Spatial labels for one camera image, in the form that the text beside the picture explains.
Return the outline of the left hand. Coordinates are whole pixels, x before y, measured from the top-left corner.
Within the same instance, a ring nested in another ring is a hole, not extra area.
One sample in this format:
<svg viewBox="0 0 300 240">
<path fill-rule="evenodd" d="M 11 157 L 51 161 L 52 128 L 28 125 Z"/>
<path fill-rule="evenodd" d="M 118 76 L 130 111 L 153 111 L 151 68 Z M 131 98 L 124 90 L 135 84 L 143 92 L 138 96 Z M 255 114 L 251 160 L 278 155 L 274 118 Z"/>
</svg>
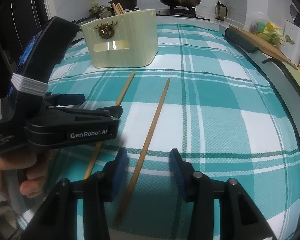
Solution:
<svg viewBox="0 0 300 240">
<path fill-rule="evenodd" d="M 17 149 L 0 154 L 0 193 L 7 194 L 3 172 L 9 170 L 25 171 L 26 180 L 19 187 L 22 195 L 33 198 L 40 195 L 45 184 L 49 162 L 53 151 L 47 150 L 36 154 L 30 150 Z"/>
</svg>

